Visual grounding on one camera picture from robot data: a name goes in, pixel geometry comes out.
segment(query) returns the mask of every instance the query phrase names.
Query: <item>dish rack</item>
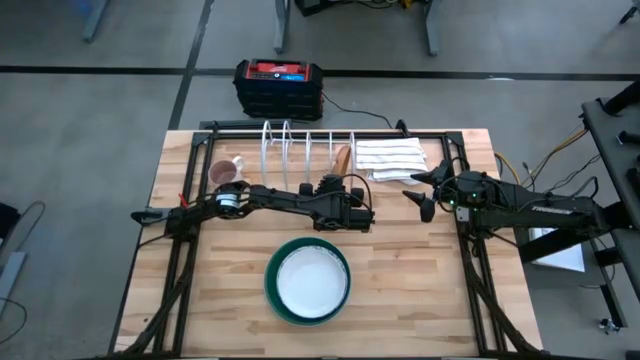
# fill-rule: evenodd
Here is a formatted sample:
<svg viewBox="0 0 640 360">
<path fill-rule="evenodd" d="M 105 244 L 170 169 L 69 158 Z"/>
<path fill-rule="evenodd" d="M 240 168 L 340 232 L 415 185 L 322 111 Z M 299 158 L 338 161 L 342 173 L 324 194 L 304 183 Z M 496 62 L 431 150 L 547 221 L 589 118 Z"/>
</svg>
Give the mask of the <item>dish rack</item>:
<svg viewBox="0 0 640 360">
<path fill-rule="evenodd" d="M 271 123 L 269 121 L 264 122 L 264 126 L 262 127 L 262 147 L 261 147 L 261 170 L 262 170 L 262 184 L 264 186 L 268 185 L 267 179 L 267 151 L 270 146 L 273 146 L 277 143 L 282 144 L 282 176 L 284 177 L 284 187 L 285 191 L 289 191 L 289 181 L 288 181 L 288 157 L 289 157 L 289 149 L 291 145 L 294 143 L 305 143 L 305 170 L 307 173 L 307 183 L 311 182 L 311 149 L 313 144 L 329 144 L 329 168 L 331 171 L 333 167 L 333 144 L 349 144 L 351 147 L 351 173 L 353 173 L 356 169 L 356 137 L 353 132 L 349 134 L 349 140 L 334 140 L 333 133 L 329 131 L 329 139 L 328 140 L 314 140 L 311 137 L 311 132 L 307 131 L 305 139 L 294 139 L 291 126 L 289 125 L 289 121 L 285 121 L 282 125 L 282 134 L 280 136 L 274 136 L 274 133 L 271 129 Z M 350 187 L 353 187 L 353 177 L 350 177 Z"/>
</svg>

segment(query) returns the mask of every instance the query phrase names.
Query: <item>cup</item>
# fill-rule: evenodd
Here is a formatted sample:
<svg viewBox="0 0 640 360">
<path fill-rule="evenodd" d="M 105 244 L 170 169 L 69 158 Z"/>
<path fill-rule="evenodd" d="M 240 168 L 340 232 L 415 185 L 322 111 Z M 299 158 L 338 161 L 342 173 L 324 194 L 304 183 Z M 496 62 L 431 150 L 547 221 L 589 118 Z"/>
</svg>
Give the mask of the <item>cup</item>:
<svg viewBox="0 0 640 360">
<path fill-rule="evenodd" d="M 231 161 L 217 161 L 209 168 L 209 181 L 217 185 L 240 181 L 242 168 L 244 168 L 244 160 L 241 156 L 236 156 Z"/>
</svg>

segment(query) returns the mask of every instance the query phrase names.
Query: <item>white towel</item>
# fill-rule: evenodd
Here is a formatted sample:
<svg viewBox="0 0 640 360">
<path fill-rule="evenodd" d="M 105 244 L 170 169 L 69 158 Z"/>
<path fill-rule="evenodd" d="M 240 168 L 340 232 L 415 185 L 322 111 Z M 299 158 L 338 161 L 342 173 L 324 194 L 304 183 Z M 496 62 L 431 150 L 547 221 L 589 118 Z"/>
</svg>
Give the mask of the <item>white towel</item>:
<svg viewBox="0 0 640 360">
<path fill-rule="evenodd" d="M 367 178 L 372 181 L 419 184 L 411 175 L 427 171 L 426 159 L 418 138 L 356 142 L 356 167 L 369 170 Z"/>
</svg>

